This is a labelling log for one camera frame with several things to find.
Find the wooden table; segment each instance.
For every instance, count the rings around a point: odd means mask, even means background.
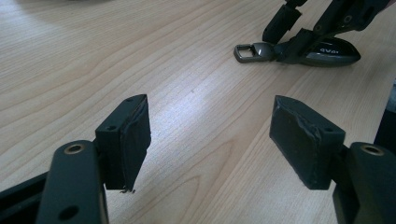
[[[283,40],[330,1],[308,1]],[[241,64],[284,1],[3,0],[0,190],[49,169],[146,93],[152,143],[135,194],[107,192],[111,223],[335,223],[332,188],[306,189],[268,136],[276,94],[373,142],[396,71],[396,7],[341,35],[362,59],[340,68]]]

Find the clamp jaw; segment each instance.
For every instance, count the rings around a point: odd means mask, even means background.
[[[147,95],[124,100],[95,132],[59,147],[47,173],[0,192],[0,222],[108,223],[104,185],[134,192],[151,142]]]
[[[395,151],[344,146],[345,131],[300,101],[276,96],[270,137],[309,189],[328,189],[338,223],[394,223]]]
[[[303,63],[312,66],[343,66],[357,62],[361,56],[349,42],[335,35],[364,30],[390,0],[332,0],[313,31],[301,29],[291,40],[278,44],[302,13],[296,8],[306,0],[286,0],[262,34],[263,43],[237,45],[234,56],[240,63]],[[249,50],[251,57],[240,51]]]

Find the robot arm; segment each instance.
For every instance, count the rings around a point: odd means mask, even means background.
[[[349,42],[335,38],[348,31],[364,30],[380,11],[394,0],[333,0],[312,31],[301,29],[290,41],[278,44],[302,15],[296,8],[306,0],[287,0],[262,34],[262,43],[238,45],[234,55],[240,63],[277,60],[281,63],[304,63],[314,66],[342,66],[358,61],[361,56]],[[243,57],[241,50],[251,50]]]

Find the screw hole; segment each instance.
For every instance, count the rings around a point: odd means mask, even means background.
[[[348,23],[348,22],[350,22],[350,21],[352,21],[352,16],[346,16],[346,17],[344,18],[344,23]]]
[[[361,149],[366,152],[369,153],[371,155],[374,156],[383,156],[384,155],[384,151],[381,150],[378,147],[374,147],[374,146],[362,146]]]
[[[315,27],[315,30],[316,30],[316,31],[321,30],[321,25],[317,25],[317,26]]]
[[[113,131],[113,130],[115,130],[117,127],[116,126],[107,126],[106,127],[106,130],[108,130],[108,131]]]
[[[65,208],[60,214],[59,219],[62,221],[69,220],[72,217],[75,217],[78,213],[78,207],[75,205],[69,206]]]
[[[71,154],[76,154],[76,153],[79,153],[80,151],[82,151],[83,149],[84,149],[84,146],[81,145],[81,144],[72,145],[72,146],[70,146],[70,147],[67,147],[67,148],[64,150],[64,153],[65,153],[65,154],[69,154],[69,155],[71,155]]]

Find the logo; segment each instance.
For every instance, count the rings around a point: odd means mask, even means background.
[[[339,53],[338,50],[334,50],[334,49],[320,49],[320,51],[322,51],[323,53],[333,53],[333,54]]]

